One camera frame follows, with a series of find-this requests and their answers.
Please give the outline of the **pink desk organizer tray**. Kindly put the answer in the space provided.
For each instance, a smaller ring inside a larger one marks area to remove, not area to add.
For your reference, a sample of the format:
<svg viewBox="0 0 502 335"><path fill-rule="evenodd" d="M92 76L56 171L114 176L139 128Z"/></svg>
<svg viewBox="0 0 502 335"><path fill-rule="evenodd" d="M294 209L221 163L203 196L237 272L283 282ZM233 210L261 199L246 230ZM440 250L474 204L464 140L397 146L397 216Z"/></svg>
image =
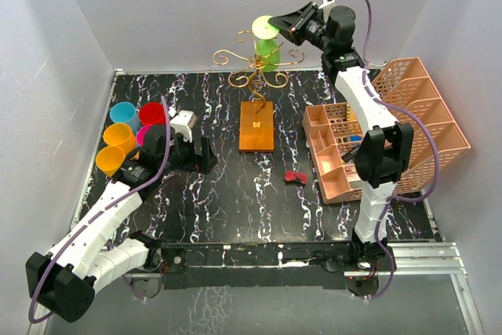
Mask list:
<svg viewBox="0 0 502 335"><path fill-rule="evenodd" d="M315 166L320 192L326 204L351 202L362 197L361 183L353 161L341 156L360 145L350 136L361 136L359 123L347 103L308 106L304 132Z"/></svg>

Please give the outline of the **black yellow highlighter marker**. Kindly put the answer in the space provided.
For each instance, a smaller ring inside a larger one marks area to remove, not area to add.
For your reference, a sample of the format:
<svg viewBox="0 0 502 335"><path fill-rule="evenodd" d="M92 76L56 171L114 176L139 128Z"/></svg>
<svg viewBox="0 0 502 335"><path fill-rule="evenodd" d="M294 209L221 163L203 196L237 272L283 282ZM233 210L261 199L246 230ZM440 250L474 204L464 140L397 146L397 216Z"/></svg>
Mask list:
<svg viewBox="0 0 502 335"><path fill-rule="evenodd" d="M343 162L348 163L353 160L358 154L359 147L355 147L352 150L348 151L344 155L341 156Z"/></svg>

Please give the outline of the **yellow-base orange wine glass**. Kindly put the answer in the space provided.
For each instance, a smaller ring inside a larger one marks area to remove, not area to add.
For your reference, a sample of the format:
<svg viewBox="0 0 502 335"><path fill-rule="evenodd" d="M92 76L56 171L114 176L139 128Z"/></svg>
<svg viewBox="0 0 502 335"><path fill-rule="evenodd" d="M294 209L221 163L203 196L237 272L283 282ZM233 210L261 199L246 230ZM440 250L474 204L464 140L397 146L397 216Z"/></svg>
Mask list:
<svg viewBox="0 0 502 335"><path fill-rule="evenodd" d="M119 170L126 155L117 146L106 146L96 155L96 166L106 176L112 177Z"/></svg>

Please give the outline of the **yellow-base amber wine glass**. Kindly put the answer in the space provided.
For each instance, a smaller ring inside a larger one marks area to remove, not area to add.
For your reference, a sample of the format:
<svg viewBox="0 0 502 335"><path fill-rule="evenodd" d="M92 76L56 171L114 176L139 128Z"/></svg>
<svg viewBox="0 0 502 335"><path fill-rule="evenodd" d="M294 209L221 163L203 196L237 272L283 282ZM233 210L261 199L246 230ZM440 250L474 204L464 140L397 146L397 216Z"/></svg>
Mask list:
<svg viewBox="0 0 502 335"><path fill-rule="evenodd" d="M136 138L129 125L114 123L104 130L104 142L108 146L120 147L127 155L136 147Z"/></svg>

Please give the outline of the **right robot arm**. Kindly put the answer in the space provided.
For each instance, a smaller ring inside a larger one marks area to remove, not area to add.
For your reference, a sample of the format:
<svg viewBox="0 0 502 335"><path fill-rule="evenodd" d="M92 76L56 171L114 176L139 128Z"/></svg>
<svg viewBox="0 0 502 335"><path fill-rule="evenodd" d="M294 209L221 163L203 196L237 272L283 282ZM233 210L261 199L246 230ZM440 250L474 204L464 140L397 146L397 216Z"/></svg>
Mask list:
<svg viewBox="0 0 502 335"><path fill-rule="evenodd" d="M362 182L349 257L356 268L366 270L389 253L384 221L395 186L408 169L414 131L381 103L368 80L363 59L352 46L355 18L355 11L344 5L333 7L323 17L310 2L268 22L294 45L310 42L321 50L324 73L355 113L362 141L342 159L354 162Z"/></svg>

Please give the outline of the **red bow hair clip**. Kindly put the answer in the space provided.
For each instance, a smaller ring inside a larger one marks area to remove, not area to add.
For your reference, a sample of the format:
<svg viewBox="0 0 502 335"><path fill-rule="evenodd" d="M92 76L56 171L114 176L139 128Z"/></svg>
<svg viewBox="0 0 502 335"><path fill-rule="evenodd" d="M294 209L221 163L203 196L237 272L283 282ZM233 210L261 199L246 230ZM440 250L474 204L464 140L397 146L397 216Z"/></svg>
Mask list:
<svg viewBox="0 0 502 335"><path fill-rule="evenodd" d="M287 183L298 183L305 185L307 183L308 177L306 173L296 172L296 171L286 171L284 175L284 181Z"/></svg>

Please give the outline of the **pink wine glass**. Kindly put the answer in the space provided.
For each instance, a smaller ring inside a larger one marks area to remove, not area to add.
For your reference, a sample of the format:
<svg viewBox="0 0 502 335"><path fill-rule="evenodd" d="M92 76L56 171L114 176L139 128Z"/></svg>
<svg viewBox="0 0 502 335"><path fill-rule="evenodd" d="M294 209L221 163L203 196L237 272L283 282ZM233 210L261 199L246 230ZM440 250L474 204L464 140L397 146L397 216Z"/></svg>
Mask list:
<svg viewBox="0 0 502 335"><path fill-rule="evenodd" d="M147 132L150 130L151 125L145 125L142 126L138 132L136 133L136 145L137 146L143 146L144 145L144 139L146 137Z"/></svg>

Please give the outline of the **green wine glass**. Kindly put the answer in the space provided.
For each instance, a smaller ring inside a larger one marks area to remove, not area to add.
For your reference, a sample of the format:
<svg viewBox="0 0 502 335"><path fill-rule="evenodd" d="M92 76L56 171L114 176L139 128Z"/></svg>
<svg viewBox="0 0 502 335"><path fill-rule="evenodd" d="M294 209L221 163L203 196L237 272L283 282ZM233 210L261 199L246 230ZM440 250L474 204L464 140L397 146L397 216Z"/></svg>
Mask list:
<svg viewBox="0 0 502 335"><path fill-rule="evenodd" d="M275 38L279 29L269 23L271 16L257 17L252 23L252 33L256 38L256 54L265 57L267 65L262 68L263 72L275 71L280 63L280 50Z"/></svg>

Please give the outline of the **blue wine glass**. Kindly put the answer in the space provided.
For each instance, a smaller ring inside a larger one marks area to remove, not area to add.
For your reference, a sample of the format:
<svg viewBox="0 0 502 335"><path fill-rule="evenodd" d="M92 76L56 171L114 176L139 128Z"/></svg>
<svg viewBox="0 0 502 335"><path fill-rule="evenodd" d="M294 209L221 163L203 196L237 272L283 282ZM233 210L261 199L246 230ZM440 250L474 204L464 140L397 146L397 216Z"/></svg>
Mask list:
<svg viewBox="0 0 502 335"><path fill-rule="evenodd" d="M113 123L127 124L133 133L140 129L139 111L130 102L120 102L115 104L109 111L110 119Z"/></svg>

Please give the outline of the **pink file rack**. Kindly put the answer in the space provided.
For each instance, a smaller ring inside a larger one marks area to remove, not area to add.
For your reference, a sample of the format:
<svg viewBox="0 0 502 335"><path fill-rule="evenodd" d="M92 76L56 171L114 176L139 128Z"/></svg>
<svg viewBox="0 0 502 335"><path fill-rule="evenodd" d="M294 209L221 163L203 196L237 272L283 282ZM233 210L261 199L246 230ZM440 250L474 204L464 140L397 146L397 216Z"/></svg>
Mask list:
<svg viewBox="0 0 502 335"><path fill-rule="evenodd" d="M440 170L448 168L471 148L420 58L391 61L372 84L385 103L407 110L427 127L438 149ZM395 110L391 113L401 123L411 123L414 129L409 169L402 174L395 193L421 191L432 182L435 171L431 145L408 115Z"/></svg>

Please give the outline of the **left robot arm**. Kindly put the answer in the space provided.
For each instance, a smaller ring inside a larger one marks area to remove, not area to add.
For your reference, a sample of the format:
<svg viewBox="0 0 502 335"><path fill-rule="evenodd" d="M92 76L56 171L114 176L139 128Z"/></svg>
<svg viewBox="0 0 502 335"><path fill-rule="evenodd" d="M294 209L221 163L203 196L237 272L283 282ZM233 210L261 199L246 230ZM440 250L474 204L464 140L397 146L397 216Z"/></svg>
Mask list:
<svg viewBox="0 0 502 335"><path fill-rule="evenodd" d="M38 324L51 315L75 322L100 290L126 272L157 269L162 262L158 241L142 232L109 250L104 247L166 173L207 174L216 163L207 136L186 139L167 125L152 126L141 146L130 133L124 144L108 144L99 151L96 164L111 178L103 194L49 251L35 252L27 259L29 322Z"/></svg>

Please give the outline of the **red wine glass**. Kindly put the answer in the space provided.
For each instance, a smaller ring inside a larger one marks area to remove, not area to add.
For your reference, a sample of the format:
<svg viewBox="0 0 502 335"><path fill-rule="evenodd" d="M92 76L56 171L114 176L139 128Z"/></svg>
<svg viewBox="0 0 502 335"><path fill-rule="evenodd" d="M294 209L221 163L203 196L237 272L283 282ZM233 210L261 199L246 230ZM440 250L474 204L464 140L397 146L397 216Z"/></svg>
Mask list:
<svg viewBox="0 0 502 335"><path fill-rule="evenodd" d="M139 120L142 126L154 126L166 123L166 113L162 103L150 102L139 110Z"/></svg>

